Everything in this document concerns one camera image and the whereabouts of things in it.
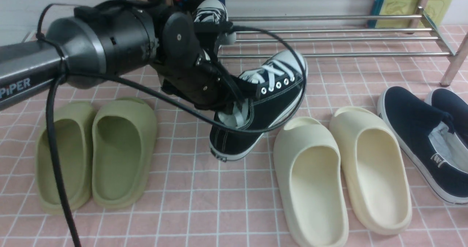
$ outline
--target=green slide sandal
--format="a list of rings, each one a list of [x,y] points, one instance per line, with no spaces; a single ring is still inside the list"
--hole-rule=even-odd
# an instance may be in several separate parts
[[[141,99],[117,99],[99,110],[92,130],[92,190],[98,205],[118,209],[142,196],[156,131],[156,115]]]
[[[91,197],[91,127],[95,115],[96,111],[89,102],[71,102],[54,112],[60,166],[72,210],[79,208]],[[41,129],[36,142],[35,178],[44,212],[63,214],[45,127]]]

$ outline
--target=metal rod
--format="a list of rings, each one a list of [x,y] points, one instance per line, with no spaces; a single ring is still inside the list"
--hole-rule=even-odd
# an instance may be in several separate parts
[[[421,8],[424,9],[426,8],[426,5],[427,5],[427,2],[429,0],[419,0],[418,1],[418,6],[415,8],[415,14],[416,15],[421,15],[422,11],[421,11]],[[418,27],[419,25],[419,20],[417,19],[412,19],[410,22],[409,22],[409,27]]]
[[[440,85],[442,87],[450,86],[455,75],[457,75],[458,70],[460,70],[461,65],[466,60],[468,56],[468,34],[466,34],[465,38],[460,44],[460,47],[455,53],[454,56],[449,57],[450,65],[448,66],[446,72],[444,73],[442,80],[440,81]]]
[[[451,55],[455,55],[455,51],[453,51],[452,47],[447,43],[447,40],[444,38],[442,33],[438,30],[436,24],[432,21],[431,17],[426,13],[426,11],[422,8],[419,7],[419,10],[421,11],[421,14],[423,15],[423,18],[421,19],[421,23],[425,27],[430,27],[432,30],[429,32],[432,36],[439,37],[436,41],[436,44],[439,46],[440,50],[444,52],[450,52]]]
[[[449,52],[351,52],[302,54],[303,57],[449,57]],[[271,55],[220,55],[223,59],[268,59]]]
[[[369,19],[420,19],[421,15],[298,15],[298,16],[251,16],[251,17],[229,17],[232,22],[255,22],[255,21],[321,21],[321,20],[369,20]]]
[[[275,34],[302,34],[302,33],[381,33],[381,32],[431,32],[433,29],[430,27],[425,28],[416,28],[416,29],[338,29],[338,30],[269,30],[271,33]],[[259,33],[257,31],[240,31],[238,34],[250,34],[250,33]]]
[[[284,38],[286,42],[436,41],[438,37],[311,37]],[[238,39],[238,43],[279,43],[276,39]]]

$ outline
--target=cream slide sandal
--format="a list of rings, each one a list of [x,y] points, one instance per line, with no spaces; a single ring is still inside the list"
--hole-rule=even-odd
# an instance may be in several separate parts
[[[91,197],[91,126],[95,115],[89,102],[71,102],[54,111],[58,156],[71,210],[76,210]],[[36,142],[35,180],[44,212],[63,214],[45,127]]]
[[[340,176],[340,153],[317,120],[298,117],[276,137],[273,160],[284,215],[301,247],[341,247],[348,215]]]
[[[93,123],[95,202],[107,208],[132,205],[143,194],[156,143],[156,115],[141,99],[104,105]]]
[[[391,130],[370,111],[348,106],[335,112],[330,132],[359,221],[379,234],[404,231],[411,222],[410,189]]]

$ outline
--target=black canvas sneaker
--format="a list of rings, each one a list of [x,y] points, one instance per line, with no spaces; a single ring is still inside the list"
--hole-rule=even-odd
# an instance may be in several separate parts
[[[307,63],[297,53],[307,73]],[[301,67],[294,55],[285,50],[267,60],[260,68],[243,72],[240,79],[258,84],[259,99],[247,100],[242,109],[234,106],[232,114],[217,112],[214,119],[239,129],[262,129],[274,125],[290,114],[302,94]],[[238,160],[246,156],[260,140],[262,134],[239,135],[213,127],[210,148],[217,159]]]
[[[382,93],[377,112],[435,195],[467,204],[468,150],[455,133],[453,116],[397,86]]]
[[[205,0],[194,12],[194,22],[215,22],[217,24],[229,20],[227,9],[218,0]],[[222,35],[219,38],[220,45],[233,45],[236,42],[236,33]]]

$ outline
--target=metal shoe rack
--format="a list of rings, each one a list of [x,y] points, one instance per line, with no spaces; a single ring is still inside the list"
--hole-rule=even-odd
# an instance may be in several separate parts
[[[411,20],[410,26],[408,28],[402,29],[294,29],[294,30],[272,30],[276,34],[304,34],[303,38],[286,38],[287,42],[304,42],[304,43],[316,43],[316,42],[388,42],[388,41],[401,41],[401,42],[414,42],[414,41],[424,41],[424,42],[435,42],[439,48],[440,52],[346,52],[346,53],[314,53],[314,54],[305,54],[304,57],[446,57],[450,61],[450,65],[447,68],[445,74],[440,81],[440,85],[443,87],[449,86],[455,75],[460,70],[461,65],[465,61],[468,55],[468,34],[466,34],[463,42],[461,43],[458,50],[454,51],[450,45],[447,43],[446,39],[442,36],[438,27],[430,19],[429,15],[424,11],[425,6],[427,5],[428,0],[419,0],[418,8],[414,15],[328,15],[328,16],[313,16],[313,15],[304,15],[304,16],[277,16],[277,17],[236,17],[230,18],[233,22],[265,22],[265,21],[319,21],[319,20],[401,20],[409,19]],[[418,27],[419,22],[423,24],[424,27]],[[370,36],[370,37],[310,37],[309,34],[318,34],[318,33],[421,33],[428,32],[429,36],[421,37],[382,37],[382,36]],[[239,43],[272,43],[272,39],[240,39]],[[222,58],[243,58],[243,59],[255,59],[261,58],[265,59],[270,56],[261,55],[261,54],[248,54],[248,55],[220,55]]]

